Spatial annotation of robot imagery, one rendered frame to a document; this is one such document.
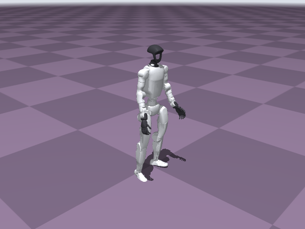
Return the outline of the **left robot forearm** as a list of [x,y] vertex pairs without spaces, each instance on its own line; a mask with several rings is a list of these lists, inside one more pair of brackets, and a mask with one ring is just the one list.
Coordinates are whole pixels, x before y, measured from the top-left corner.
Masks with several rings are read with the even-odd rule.
[[169,90],[165,91],[165,94],[167,96],[168,102],[170,103],[171,107],[175,107],[176,106],[174,104],[175,99],[173,97],[171,88]]

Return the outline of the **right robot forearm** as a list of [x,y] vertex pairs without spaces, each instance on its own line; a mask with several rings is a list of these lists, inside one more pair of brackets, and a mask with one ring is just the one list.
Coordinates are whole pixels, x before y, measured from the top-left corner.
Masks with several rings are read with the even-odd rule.
[[145,107],[145,100],[142,99],[142,93],[138,92],[137,97],[136,97],[137,103],[139,105],[139,112],[140,112],[140,117],[144,118],[144,113],[146,112],[146,107]]

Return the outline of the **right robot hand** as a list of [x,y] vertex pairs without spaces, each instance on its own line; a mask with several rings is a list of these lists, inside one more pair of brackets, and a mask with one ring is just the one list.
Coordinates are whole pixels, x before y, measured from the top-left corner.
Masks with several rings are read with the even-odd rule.
[[141,128],[142,128],[142,133],[144,135],[149,135],[151,134],[149,131],[148,131],[148,128],[147,126],[151,129],[151,127],[147,124],[147,113],[144,113],[144,118],[141,118],[142,120],[142,123],[141,123]]

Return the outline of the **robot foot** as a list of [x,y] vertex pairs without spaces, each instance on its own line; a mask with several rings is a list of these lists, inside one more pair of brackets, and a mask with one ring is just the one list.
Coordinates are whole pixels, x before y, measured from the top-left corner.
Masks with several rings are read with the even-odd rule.
[[139,178],[141,181],[146,182],[147,178],[142,174],[142,172],[139,174],[136,173],[136,170],[134,171],[134,174],[137,176],[137,178]]
[[157,165],[157,166],[161,166],[161,167],[166,167],[166,166],[168,166],[168,163],[165,163],[165,162],[163,162],[159,159],[157,161],[154,161],[153,159],[151,159],[150,160],[150,165]]

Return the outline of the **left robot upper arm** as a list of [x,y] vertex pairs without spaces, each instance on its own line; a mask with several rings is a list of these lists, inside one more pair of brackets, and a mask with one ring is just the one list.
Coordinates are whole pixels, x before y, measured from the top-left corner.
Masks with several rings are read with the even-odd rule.
[[163,80],[163,90],[167,91],[171,88],[170,84],[167,82],[168,81],[168,66],[164,66],[164,80]]

